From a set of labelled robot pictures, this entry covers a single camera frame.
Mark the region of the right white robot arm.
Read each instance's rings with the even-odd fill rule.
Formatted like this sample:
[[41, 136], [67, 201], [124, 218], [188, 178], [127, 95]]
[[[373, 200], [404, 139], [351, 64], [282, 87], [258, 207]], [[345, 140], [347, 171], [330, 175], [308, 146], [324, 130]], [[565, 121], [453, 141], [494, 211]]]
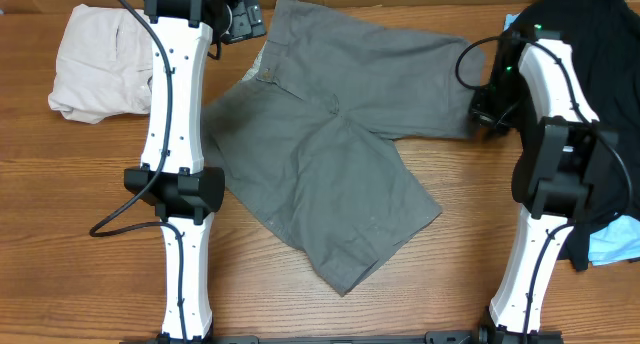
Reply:
[[511, 193], [520, 205], [507, 269], [478, 330], [480, 343], [551, 343], [541, 309], [569, 234], [594, 217], [593, 201], [612, 163], [617, 134], [583, 94], [572, 46], [539, 24], [495, 37], [490, 80], [474, 87], [469, 114], [495, 133], [519, 132], [522, 153]]

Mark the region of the folded beige shorts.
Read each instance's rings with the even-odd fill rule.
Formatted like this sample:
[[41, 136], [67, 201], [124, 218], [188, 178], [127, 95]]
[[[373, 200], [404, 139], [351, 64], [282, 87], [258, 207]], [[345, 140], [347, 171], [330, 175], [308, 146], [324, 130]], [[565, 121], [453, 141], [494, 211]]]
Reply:
[[50, 109], [89, 124], [149, 113], [151, 54], [149, 34], [127, 10], [76, 6], [58, 49]]

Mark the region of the light blue garment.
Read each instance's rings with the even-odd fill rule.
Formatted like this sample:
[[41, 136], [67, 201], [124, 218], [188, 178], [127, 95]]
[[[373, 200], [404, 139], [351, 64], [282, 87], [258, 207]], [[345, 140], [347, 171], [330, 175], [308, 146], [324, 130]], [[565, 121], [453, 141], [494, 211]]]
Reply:
[[583, 271], [639, 257], [639, 16], [628, 13], [509, 15], [505, 26], [540, 24], [562, 32], [573, 48], [582, 91], [601, 121], [619, 134], [617, 151], [633, 184], [633, 204], [611, 223], [574, 229], [561, 257]]

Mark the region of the grey shorts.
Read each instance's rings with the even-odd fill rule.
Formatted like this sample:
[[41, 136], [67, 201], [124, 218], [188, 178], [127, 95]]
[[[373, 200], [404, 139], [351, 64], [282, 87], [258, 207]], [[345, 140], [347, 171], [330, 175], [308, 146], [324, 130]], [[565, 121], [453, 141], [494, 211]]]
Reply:
[[441, 212], [395, 141], [468, 139], [482, 51], [278, 0], [253, 68], [202, 113], [206, 161], [346, 294]]

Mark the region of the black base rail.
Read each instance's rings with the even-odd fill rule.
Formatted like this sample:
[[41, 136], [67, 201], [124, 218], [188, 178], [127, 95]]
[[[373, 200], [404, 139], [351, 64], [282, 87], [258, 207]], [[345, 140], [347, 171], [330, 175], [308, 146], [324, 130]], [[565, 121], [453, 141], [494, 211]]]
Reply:
[[432, 331], [419, 336], [351, 336], [351, 337], [300, 337], [258, 338], [256, 336], [209, 336], [188, 340], [189, 344], [563, 344], [560, 332], [529, 335], [526, 340], [520, 334], [503, 331], [490, 333], [485, 329], [473, 331]]

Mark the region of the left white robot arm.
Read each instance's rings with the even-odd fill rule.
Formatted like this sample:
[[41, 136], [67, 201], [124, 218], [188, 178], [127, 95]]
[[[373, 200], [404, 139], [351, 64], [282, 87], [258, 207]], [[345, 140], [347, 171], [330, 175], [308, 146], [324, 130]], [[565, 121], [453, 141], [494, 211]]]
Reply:
[[265, 35], [257, 0], [143, 0], [153, 31], [151, 109], [140, 164], [124, 185], [153, 207], [166, 254], [166, 310], [159, 343], [209, 343], [208, 239], [225, 190], [204, 163], [205, 64], [224, 44]]

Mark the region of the black t-shirt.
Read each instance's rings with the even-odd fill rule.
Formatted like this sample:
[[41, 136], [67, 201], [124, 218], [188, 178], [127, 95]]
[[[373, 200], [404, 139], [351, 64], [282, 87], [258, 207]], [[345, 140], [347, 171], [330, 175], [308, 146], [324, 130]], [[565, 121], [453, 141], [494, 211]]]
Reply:
[[624, 0], [537, 0], [512, 28], [522, 31], [535, 24], [561, 32], [572, 46], [583, 94], [600, 121], [618, 133], [616, 151], [633, 185], [633, 202], [628, 204], [625, 176], [613, 165], [594, 203], [600, 219], [568, 237], [560, 257], [585, 271], [590, 235], [606, 228], [615, 210], [639, 217], [639, 15]]

